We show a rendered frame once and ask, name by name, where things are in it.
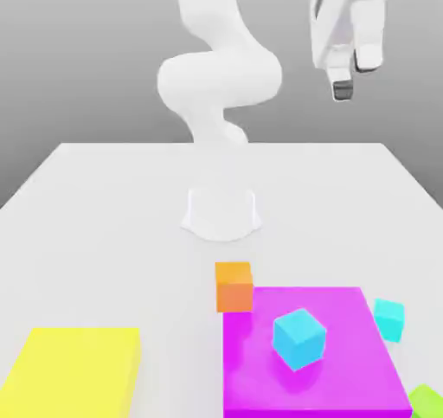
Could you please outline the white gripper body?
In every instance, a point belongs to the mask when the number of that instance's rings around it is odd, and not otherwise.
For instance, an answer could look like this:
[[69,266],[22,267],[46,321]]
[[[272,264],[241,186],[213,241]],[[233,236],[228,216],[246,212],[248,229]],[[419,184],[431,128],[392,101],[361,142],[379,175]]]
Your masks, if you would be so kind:
[[316,68],[333,68],[334,50],[383,45],[387,0],[311,0],[311,52]]

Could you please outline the small orange cube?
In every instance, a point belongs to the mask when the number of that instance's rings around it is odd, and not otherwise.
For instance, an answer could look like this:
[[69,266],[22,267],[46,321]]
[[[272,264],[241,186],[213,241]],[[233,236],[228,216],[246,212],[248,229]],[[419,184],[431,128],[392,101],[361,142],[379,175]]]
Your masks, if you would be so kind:
[[217,312],[251,312],[253,310],[253,275],[246,261],[215,263]]

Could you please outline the small cyan cube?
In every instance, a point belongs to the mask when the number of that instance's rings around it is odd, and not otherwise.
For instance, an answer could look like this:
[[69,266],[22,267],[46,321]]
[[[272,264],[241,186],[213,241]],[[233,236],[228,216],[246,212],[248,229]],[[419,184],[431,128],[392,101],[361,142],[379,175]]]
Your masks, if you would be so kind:
[[384,340],[399,343],[405,325],[405,307],[402,303],[376,299],[374,319]]

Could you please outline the small blue cube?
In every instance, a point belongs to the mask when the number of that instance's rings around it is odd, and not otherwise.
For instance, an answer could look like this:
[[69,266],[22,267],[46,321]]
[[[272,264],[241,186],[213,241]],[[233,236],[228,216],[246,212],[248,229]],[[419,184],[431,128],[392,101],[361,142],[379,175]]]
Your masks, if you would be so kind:
[[292,371],[320,360],[325,342],[326,328],[305,308],[273,321],[273,349]]

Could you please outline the small green cube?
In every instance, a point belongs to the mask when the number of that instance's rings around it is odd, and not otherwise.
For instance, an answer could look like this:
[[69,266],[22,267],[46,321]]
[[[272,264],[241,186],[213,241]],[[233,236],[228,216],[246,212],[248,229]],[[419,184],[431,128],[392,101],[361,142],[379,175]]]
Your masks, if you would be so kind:
[[443,397],[425,383],[411,391],[408,399],[411,418],[443,418]]

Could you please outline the large magenta box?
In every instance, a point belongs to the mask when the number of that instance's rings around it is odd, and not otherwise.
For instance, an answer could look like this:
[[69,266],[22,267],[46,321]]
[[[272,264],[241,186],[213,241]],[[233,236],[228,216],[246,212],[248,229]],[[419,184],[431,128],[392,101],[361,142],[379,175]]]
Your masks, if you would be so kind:
[[[273,321],[305,308],[324,356],[291,370]],[[223,418],[411,418],[412,407],[358,287],[257,287],[251,312],[223,316]]]

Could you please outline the large yellow box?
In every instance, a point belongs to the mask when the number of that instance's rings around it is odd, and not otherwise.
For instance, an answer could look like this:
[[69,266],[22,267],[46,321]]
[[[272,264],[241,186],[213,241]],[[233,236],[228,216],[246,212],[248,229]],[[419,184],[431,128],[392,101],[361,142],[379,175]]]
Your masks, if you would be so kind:
[[34,328],[3,387],[0,418],[129,418],[138,328]]

